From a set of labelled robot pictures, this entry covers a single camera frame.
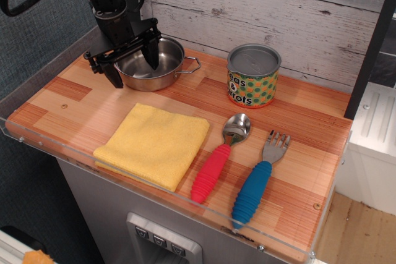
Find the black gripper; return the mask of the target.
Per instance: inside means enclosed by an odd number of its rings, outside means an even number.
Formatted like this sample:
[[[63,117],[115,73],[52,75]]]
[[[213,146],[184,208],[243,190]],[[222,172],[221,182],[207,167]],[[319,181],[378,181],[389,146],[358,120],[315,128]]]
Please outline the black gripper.
[[[84,58],[94,73],[104,74],[115,88],[123,88],[119,71],[114,66],[125,57],[141,51],[149,66],[156,70],[159,66],[159,41],[161,33],[156,18],[131,22],[123,4],[113,12],[92,9],[101,31]]]

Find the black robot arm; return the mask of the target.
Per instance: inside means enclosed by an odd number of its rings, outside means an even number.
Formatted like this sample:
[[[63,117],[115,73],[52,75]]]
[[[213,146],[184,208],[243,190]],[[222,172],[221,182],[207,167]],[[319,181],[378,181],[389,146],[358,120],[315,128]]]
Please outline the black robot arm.
[[[94,73],[104,74],[116,88],[123,87],[114,66],[118,61],[140,51],[151,68],[159,65],[158,20],[140,18],[144,1],[88,0],[100,33],[84,58]]]

